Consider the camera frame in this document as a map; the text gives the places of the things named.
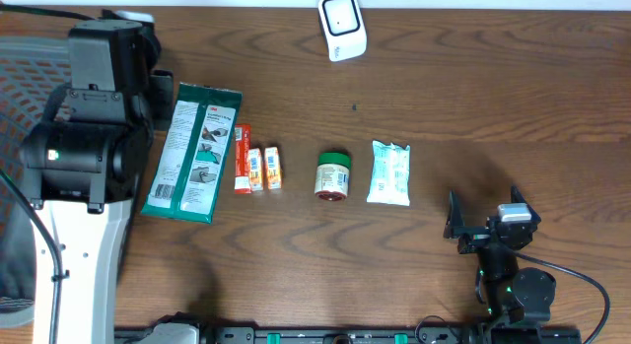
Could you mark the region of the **orange tissue pack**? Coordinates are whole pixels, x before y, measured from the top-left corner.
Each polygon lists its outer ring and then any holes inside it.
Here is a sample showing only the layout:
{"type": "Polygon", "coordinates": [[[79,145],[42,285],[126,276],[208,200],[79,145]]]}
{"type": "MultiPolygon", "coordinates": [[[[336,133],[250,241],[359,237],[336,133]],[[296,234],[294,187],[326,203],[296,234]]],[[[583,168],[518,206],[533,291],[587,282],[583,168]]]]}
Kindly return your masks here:
{"type": "Polygon", "coordinates": [[[264,150],[264,162],[267,186],[270,190],[282,188],[282,169],[280,155],[277,147],[268,147],[264,150]]]}
{"type": "Polygon", "coordinates": [[[263,190],[262,155],[258,148],[249,149],[247,153],[248,179],[252,191],[263,190]]]}

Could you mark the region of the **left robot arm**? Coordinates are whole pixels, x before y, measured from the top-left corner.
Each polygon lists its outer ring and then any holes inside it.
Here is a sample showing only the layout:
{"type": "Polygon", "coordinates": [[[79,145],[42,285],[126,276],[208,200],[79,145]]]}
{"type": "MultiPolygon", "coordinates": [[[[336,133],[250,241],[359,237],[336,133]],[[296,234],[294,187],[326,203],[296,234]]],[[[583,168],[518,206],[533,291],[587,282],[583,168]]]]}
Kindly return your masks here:
{"type": "Polygon", "coordinates": [[[154,128],[173,112],[152,16],[105,11],[68,35],[70,81],[20,148],[35,231],[36,343],[110,343],[117,278],[154,128]]]}

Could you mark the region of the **light green tissue packet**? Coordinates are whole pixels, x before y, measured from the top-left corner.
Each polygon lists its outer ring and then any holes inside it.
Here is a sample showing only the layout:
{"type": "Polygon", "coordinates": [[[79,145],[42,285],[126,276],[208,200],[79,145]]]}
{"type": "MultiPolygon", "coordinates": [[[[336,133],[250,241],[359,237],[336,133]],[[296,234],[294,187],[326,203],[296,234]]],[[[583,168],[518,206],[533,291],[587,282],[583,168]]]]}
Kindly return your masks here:
{"type": "Polygon", "coordinates": [[[410,146],[374,140],[372,147],[374,163],[367,202],[408,207],[410,146]]]}

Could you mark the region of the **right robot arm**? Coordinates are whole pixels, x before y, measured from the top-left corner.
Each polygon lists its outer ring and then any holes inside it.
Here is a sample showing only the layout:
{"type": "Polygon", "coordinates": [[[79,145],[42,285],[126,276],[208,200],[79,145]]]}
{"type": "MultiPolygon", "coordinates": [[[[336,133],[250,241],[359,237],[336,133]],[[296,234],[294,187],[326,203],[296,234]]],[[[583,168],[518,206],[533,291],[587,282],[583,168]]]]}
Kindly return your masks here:
{"type": "Polygon", "coordinates": [[[517,252],[532,242],[541,222],[516,187],[511,201],[483,226],[469,227],[456,194],[449,196],[444,237],[457,241],[460,254],[478,259],[476,296],[489,318],[461,332],[462,343],[541,343],[541,324],[550,320],[555,278],[540,269],[518,264],[517,252]]]}

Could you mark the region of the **red orange stick packet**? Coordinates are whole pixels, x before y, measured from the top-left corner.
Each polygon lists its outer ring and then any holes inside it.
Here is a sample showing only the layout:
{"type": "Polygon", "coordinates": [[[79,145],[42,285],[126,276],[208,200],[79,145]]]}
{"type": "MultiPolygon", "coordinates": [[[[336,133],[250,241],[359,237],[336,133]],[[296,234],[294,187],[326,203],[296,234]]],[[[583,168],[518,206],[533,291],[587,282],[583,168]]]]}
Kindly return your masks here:
{"type": "Polygon", "coordinates": [[[250,194],[248,151],[250,149],[251,127],[249,124],[235,126],[236,163],[235,163],[235,192],[250,194]]]}

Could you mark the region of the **white green packet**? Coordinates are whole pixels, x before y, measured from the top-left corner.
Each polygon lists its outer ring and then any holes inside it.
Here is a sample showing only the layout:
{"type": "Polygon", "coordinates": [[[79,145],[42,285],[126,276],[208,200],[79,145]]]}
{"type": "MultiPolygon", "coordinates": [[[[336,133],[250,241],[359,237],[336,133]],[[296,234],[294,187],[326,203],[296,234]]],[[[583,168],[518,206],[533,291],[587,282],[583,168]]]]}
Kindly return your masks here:
{"type": "Polygon", "coordinates": [[[142,213],[210,224],[243,101],[238,91],[181,83],[142,213]]]}

